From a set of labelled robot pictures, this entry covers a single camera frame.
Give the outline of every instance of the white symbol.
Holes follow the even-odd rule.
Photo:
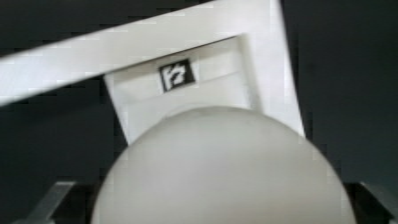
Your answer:
[[[169,65],[162,70],[165,90],[169,91],[185,82],[187,68],[181,64]]]

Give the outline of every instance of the black sign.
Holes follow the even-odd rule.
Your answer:
[[[188,59],[164,65],[158,70],[165,92],[196,82]]]

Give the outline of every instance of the white surface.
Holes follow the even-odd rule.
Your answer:
[[[114,164],[92,224],[354,224],[341,182],[291,129],[233,108],[180,113]]]
[[[187,59],[196,84],[164,92],[158,68]],[[105,76],[128,143],[165,116],[192,107],[254,108],[236,38],[149,61]]]
[[[219,0],[2,58],[0,105],[233,36],[261,111],[304,134],[277,0]]]

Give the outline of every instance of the dark background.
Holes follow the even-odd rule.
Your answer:
[[[0,55],[201,2],[2,0]],[[382,184],[398,196],[398,1],[283,0],[283,8],[307,138],[343,181]],[[101,182],[126,147],[101,78],[0,107],[0,136],[11,223],[55,180]]]

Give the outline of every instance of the white egg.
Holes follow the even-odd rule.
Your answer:
[[[208,107],[169,117],[128,147],[92,224],[354,224],[339,178],[263,114]]]

